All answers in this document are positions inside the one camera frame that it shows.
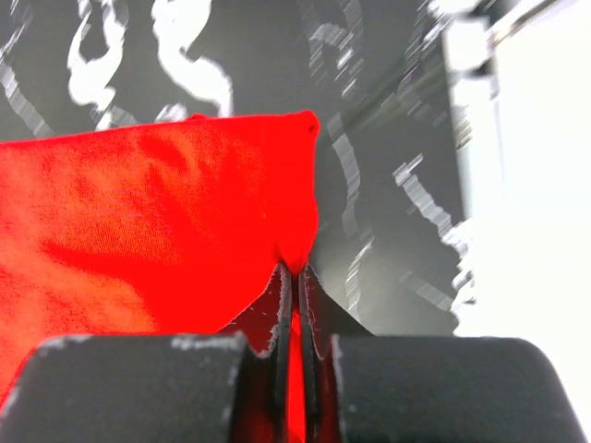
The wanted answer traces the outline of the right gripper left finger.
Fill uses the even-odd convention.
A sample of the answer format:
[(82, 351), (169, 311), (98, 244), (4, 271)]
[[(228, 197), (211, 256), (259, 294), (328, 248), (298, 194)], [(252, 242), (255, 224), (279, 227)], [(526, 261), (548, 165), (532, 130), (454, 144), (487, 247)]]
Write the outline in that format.
[(274, 270), (225, 334), (66, 335), (34, 351), (5, 442), (285, 442), (291, 278)]

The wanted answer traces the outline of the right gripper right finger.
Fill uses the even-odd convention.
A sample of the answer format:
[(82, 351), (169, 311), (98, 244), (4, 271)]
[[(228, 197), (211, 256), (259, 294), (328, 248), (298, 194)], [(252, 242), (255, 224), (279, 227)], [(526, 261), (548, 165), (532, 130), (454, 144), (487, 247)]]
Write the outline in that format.
[(309, 442), (582, 442), (559, 377), (521, 339), (375, 336), (298, 277)]

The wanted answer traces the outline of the red t shirt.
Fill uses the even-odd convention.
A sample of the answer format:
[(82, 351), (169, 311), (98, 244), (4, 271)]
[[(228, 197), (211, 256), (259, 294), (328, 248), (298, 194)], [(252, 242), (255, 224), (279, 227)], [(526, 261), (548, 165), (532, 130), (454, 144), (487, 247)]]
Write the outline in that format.
[(129, 126), (1, 147), (1, 389), (75, 333), (213, 333), (318, 226), (312, 112)]

